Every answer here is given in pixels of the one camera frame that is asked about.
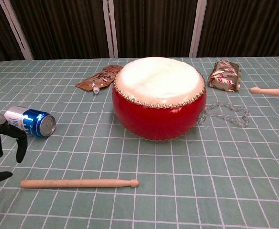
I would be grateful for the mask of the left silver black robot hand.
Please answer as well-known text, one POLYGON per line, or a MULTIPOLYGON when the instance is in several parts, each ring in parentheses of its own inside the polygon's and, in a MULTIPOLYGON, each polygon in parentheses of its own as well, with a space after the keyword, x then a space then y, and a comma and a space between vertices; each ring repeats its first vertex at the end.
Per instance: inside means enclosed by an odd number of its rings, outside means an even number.
POLYGON ((8 123, 6 118, 0 114, 0 158, 3 156, 1 135, 6 135, 16 139, 18 148, 16 153, 16 161, 21 163, 25 157, 28 141, 25 131, 8 123))

